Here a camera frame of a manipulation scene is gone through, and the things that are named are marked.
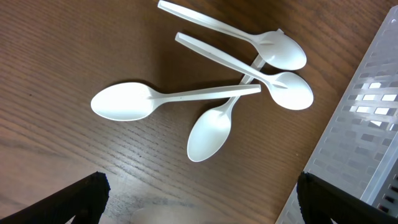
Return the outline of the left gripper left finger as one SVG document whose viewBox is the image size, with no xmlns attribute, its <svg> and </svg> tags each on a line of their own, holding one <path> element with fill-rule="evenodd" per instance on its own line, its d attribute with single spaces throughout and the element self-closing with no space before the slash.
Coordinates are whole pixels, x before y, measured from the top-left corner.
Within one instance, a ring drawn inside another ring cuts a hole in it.
<svg viewBox="0 0 398 224">
<path fill-rule="evenodd" d="M 111 190 L 106 174 L 91 175 L 1 219 L 7 223 L 99 223 Z"/>
</svg>

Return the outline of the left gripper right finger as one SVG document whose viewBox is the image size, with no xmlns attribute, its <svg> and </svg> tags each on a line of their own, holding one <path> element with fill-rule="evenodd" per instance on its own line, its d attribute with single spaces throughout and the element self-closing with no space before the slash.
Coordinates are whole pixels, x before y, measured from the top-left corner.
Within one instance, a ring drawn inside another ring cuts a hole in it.
<svg viewBox="0 0 398 224">
<path fill-rule="evenodd" d="M 305 224 L 397 224 L 397 218 L 309 172 L 299 175 L 296 191 Z"/>
</svg>

